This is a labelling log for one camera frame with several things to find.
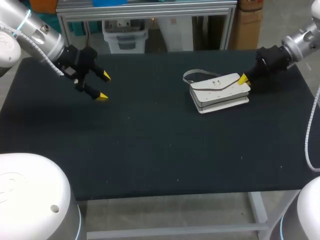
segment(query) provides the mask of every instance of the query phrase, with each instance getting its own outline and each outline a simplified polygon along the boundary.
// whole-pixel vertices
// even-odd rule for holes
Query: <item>black table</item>
[[[201,115],[183,73],[241,73],[255,63],[253,51],[105,55],[97,63],[112,82],[87,79],[108,102],[24,59],[0,112],[0,153],[51,159],[77,200],[296,190],[317,176],[304,155],[314,98],[297,67],[274,77],[272,91],[251,93],[248,104]],[[315,167],[319,140],[317,109]]]

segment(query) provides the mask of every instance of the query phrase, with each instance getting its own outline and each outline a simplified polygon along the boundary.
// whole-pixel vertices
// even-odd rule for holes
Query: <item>white cable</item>
[[[312,120],[314,119],[314,114],[316,111],[319,95],[320,95],[320,85],[318,87],[318,91],[316,92],[316,95],[314,98],[308,127],[306,128],[305,142],[304,142],[304,153],[305,153],[306,163],[308,164],[309,168],[314,172],[320,172],[320,168],[314,168],[310,162],[309,153],[308,153],[308,142],[309,142],[309,134],[310,134],[311,124],[312,124]]]
[[[28,43],[35,48],[35,50],[38,51],[38,53],[40,53],[40,55],[44,58],[44,60],[47,62],[47,64],[55,71],[55,73],[58,76],[64,76],[64,73],[62,71],[60,71],[59,68],[57,68],[51,61],[50,59],[47,57],[47,55],[41,50],[40,47],[38,47],[37,44],[35,44],[34,41],[32,41],[28,36],[26,36],[25,34],[23,34],[20,30],[16,30],[8,25],[6,25],[4,22],[0,21],[0,29],[5,29],[7,31],[10,31],[12,33],[15,33],[17,36],[22,37],[23,39],[27,40]]]

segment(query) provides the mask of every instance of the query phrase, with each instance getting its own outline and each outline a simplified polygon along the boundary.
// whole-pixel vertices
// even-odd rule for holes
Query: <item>concrete floor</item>
[[[265,0],[264,18],[259,47],[279,45],[281,39],[294,32],[311,19],[313,0]],[[81,47],[84,38],[75,45]],[[92,42],[99,52],[106,50],[102,36]],[[298,64],[312,93],[320,84],[320,52]],[[18,65],[0,79],[0,108],[6,98]],[[270,212],[283,192],[263,192],[267,212]],[[253,216],[246,193],[198,194],[183,196],[159,196],[126,199],[109,199],[81,202],[88,231],[144,229],[159,227],[205,226],[216,224],[252,223]],[[208,235],[148,237],[157,240],[256,240],[256,232],[224,233]]]

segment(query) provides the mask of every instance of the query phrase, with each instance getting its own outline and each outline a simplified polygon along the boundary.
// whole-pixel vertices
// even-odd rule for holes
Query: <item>aluminum frame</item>
[[[269,240],[273,228],[286,212],[300,190],[286,191],[277,206],[269,214],[269,218],[260,192],[248,192],[249,202],[255,223],[225,224],[212,226],[161,227],[147,229],[128,229],[111,231],[91,231],[88,240],[121,239],[133,237],[178,236],[189,234],[238,233],[257,231],[259,240]]]
[[[56,13],[66,44],[72,44],[68,23],[120,19],[149,19],[177,16],[226,16],[220,49],[228,48],[236,0],[185,0],[139,2],[108,7],[93,7],[92,0],[59,0]]]

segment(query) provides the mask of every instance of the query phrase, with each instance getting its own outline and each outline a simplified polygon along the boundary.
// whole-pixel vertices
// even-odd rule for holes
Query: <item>white handbag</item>
[[[190,94],[199,113],[205,114],[249,102],[247,95],[250,87],[246,83],[238,84],[240,76],[237,73],[199,82],[186,80],[186,76],[195,73],[212,76],[217,74],[201,69],[189,70],[183,74],[182,80],[190,85]]]

